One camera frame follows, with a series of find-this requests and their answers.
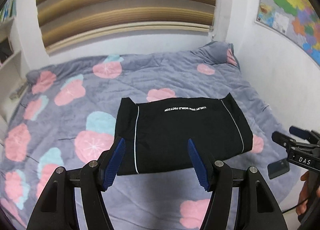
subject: white piping trim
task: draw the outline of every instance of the white piping trim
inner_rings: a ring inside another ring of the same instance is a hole
[[[220,101],[222,102],[223,106],[225,107],[225,109],[227,109],[228,113],[230,114],[231,118],[233,119],[230,111],[229,111],[228,108],[225,106],[225,104],[224,104],[224,102],[222,101],[222,99],[220,99]],[[234,119],[233,119],[233,122],[235,123],[235,125],[236,125],[236,127],[237,127],[237,129],[238,129],[238,132],[239,132],[239,135],[240,135],[240,138],[241,138],[241,141],[242,141],[242,152],[241,152],[241,153],[243,153],[243,151],[244,151],[244,143],[243,143],[242,135],[241,135],[240,130],[239,130],[239,128],[238,128],[238,125],[236,124],[236,121],[235,121]]]
[[[139,117],[139,106],[138,106],[138,114],[137,114],[137,119],[136,119],[136,126],[134,128],[134,166],[136,167],[136,172],[139,174],[138,169],[137,169],[137,158],[136,158],[136,137],[137,137],[138,117]]]

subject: black cable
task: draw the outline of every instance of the black cable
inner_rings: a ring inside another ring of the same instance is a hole
[[[306,202],[310,197],[311,197],[311,196],[308,196],[305,200],[301,201],[298,205],[295,205],[295,206],[292,207],[292,208],[289,208],[289,209],[287,209],[287,210],[285,210],[285,211],[282,211],[282,213],[285,214],[285,213],[287,213],[287,212],[295,209],[296,207],[298,207],[298,206],[302,205],[304,202]]]

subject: roller blind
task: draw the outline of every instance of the roller blind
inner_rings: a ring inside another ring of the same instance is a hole
[[[208,31],[216,0],[36,0],[46,50],[147,29]]]

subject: black folded shirt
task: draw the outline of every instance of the black folded shirt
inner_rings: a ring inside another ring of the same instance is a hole
[[[190,138],[216,160],[252,149],[252,132],[230,93],[223,99],[168,98],[143,104],[123,98],[118,136],[126,142],[118,175],[193,167],[187,150]]]

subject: shelf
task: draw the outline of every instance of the shelf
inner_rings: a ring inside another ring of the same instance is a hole
[[[21,50],[13,53],[6,61],[4,61],[4,63],[3,63],[2,66],[0,67],[0,72],[1,72],[2,69],[5,68],[5,66],[6,66],[10,61],[12,61],[12,60],[13,60],[14,58],[16,58],[18,55],[21,56]]]
[[[1,143],[1,140],[4,140],[4,136],[7,129],[8,129],[8,123],[0,115],[0,143]]]
[[[13,87],[14,88],[18,88],[19,86],[21,86],[22,81],[17,82]],[[3,102],[2,102],[2,108],[4,110],[6,110],[5,112],[5,116],[3,117],[4,121],[6,123],[9,123],[14,110],[16,109],[17,105],[19,104],[21,98],[24,96],[27,88],[23,91],[23,93],[21,94],[21,96],[19,98],[16,98],[14,100],[11,100],[9,97],[7,97]]]

